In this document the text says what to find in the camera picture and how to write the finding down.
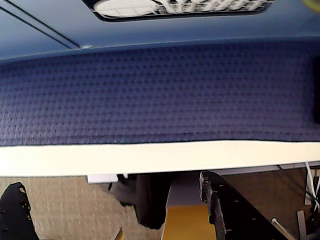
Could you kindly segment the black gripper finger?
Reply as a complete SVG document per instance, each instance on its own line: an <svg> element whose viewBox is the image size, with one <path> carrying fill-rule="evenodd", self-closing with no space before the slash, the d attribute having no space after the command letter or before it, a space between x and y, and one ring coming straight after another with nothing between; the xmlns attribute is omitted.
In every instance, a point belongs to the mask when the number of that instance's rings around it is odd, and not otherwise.
<svg viewBox="0 0 320 240"><path fill-rule="evenodd" d="M218 240L294 240L276 219L268 220L236 188L213 171L199 175L201 201Z"/></svg>
<svg viewBox="0 0 320 240"><path fill-rule="evenodd" d="M0 197L0 238L2 240L36 240L31 206L21 182L10 184Z"/></svg>

